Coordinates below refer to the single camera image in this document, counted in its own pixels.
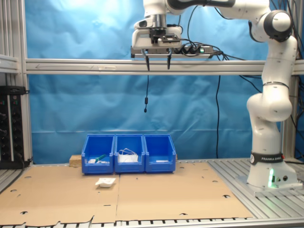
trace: electrical panel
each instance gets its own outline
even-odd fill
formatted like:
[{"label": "electrical panel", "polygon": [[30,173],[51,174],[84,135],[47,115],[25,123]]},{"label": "electrical panel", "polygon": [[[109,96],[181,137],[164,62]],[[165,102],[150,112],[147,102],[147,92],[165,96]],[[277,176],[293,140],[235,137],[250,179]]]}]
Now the electrical panel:
[{"label": "electrical panel", "polygon": [[24,159],[21,96],[24,87],[0,86],[0,169],[20,169]]}]

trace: white paper item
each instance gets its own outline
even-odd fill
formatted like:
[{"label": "white paper item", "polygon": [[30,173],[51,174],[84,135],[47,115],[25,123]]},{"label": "white paper item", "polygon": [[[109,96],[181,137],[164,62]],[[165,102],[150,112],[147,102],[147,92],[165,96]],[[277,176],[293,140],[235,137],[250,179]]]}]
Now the white paper item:
[{"label": "white paper item", "polygon": [[138,162],[137,154],[118,154],[118,162],[127,163],[127,162]]},{"label": "white paper item", "polygon": [[95,164],[95,159],[90,159],[87,163],[89,163],[89,164]]},{"label": "white paper item", "polygon": [[99,185],[103,188],[109,188],[112,186],[116,178],[99,178],[99,180],[95,183],[95,185]]}]

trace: blue bin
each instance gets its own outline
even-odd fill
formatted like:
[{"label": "blue bin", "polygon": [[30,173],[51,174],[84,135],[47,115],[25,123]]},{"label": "blue bin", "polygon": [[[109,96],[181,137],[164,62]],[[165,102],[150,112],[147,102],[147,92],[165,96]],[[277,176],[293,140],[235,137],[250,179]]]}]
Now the blue bin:
[{"label": "blue bin", "polygon": [[[81,153],[82,173],[84,174],[103,174],[113,173],[113,153],[115,135],[89,134],[86,137]],[[105,154],[101,161],[109,163],[90,164],[90,159],[96,159]]]},{"label": "blue bin", "polygon": [[[118,152],[125,148],[137,153],[138,162],[118,162]],[[116,173],[144,172],[145,150],[143,145],[143,135],[117,134],[115,137],[114,162]]]},{"label": "blue bin", "polygon": [[146,172],[175,171],[176,151],[169,134],[144,135]]}]

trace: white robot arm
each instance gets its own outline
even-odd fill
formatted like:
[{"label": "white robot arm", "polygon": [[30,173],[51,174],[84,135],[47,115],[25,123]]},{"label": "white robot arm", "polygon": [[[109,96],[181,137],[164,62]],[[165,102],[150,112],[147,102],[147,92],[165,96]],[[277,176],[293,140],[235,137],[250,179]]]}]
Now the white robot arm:
[{"label": "white robot arm", "polygon": [[193,5],[217,7],[222,15],[249,20],[250,36],[268,42],[269,51],[262,73],[263,93],[247,103],[253,130],[251,168],[248,183],[262,189],[300,186],[295,171],[283,160],[276,122],[292,111],[289,82],[297,54],[291,36],[292,21],[286,11],[269,8],[269,0],[143,0],[145,19],[134,25],[133,49],[180,48],[179,27],[167,27],[166,14],[180,15]]}]

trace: cardboard sheet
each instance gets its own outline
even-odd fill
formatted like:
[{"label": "cardboard sheet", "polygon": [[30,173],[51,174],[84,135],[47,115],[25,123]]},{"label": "cardboard sheet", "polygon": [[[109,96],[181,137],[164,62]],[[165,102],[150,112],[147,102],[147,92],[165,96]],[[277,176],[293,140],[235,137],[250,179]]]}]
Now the cardboard sheet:
[{"label": "cardboard sheet", "polygon": [[110,188],[95,185],[100,177],[80,167],[32,167],[0,194],[0,225],[252,217],[207,163],[178,163],[174,174],[102,176],[116,178]]},{"label": "cardboard sheet", "polygon": [[61,223],[115,222],[119,176],[110,188],[84,176],[81,168],[32,167],[0,194],[0,224],[51,226]]},{"label": "cardboard sheet", "polygon": [[116,220],[248,217],[251,213],[207,163],[177,163],[174,174],[120,178]]}]

